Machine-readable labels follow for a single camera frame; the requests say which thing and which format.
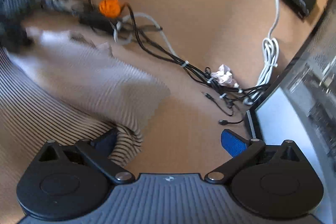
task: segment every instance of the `metal screw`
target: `metal screw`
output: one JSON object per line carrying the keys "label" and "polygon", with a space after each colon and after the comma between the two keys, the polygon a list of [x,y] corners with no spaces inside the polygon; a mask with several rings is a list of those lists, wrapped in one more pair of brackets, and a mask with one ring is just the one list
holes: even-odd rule
{"label": "metal screw", "polygon": [[129,172],[120,172],[115,175],[117,180],[125,181],[132,178],[132,174]]}
{"label": "metal screw", "polygon": [[211,172],[208,174],[208,178],[214,181],[222,180],[224,175],[221,172]]}

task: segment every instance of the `gray ribbed pad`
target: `gray ribbed pad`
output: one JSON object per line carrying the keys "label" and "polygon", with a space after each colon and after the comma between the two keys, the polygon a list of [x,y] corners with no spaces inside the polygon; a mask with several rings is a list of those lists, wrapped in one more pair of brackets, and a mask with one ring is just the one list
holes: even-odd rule
{"label": "gray ribbed pad", "polygon": [[208,184],[198,174],[142,174],[138,181],[115,187],[107,201],[81,218],[45,222],[26,217],[20,224],[317,224],[313,216],[272,221],[240,208],[225,187]]}

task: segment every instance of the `computer monitor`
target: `computer monitor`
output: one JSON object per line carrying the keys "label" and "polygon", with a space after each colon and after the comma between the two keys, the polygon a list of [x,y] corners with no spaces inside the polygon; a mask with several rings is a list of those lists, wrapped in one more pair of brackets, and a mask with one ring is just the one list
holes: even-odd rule
{"label": "computer monitor", "polygon": [[336,223],[336,0],[328,0],[296,56],[247,111],[245,124],[268,145],[298,144],[324,186],[313,214]]}

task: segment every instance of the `cable connector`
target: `cable connector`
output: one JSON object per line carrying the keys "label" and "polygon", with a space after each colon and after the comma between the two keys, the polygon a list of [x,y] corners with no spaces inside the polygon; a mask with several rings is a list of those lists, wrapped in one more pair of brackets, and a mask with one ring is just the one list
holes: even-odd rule
{"label": "cable connector", "polygon": [[227,120],[219,120],[218,123],[222,126],[225,126],[225,125],[229,124],[229,122]]}
{"label": "cable connector", "polygon": [[205,97],[207,97],[209,100],[215,101],[215,98],[213,98],[209,93],[202,92]]}
{"label": "cable connector", "polygon": [[234,106],[233,101],[231,101],[231,100],[226,101],[226,106],[227,106],[228,109],[232,109],[233,106]]}

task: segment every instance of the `crumpled paper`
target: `crumpled paper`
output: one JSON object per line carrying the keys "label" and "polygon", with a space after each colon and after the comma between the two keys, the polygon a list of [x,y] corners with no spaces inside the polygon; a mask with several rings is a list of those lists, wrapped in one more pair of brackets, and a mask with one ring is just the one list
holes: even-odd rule
{"label": "crumpled paper", "polygon": [[222,64],[217,72],[211,73],[211,77],[216,79],[220,85],[238,88],[237,81],[233,78],[233,74],[228,66]]}

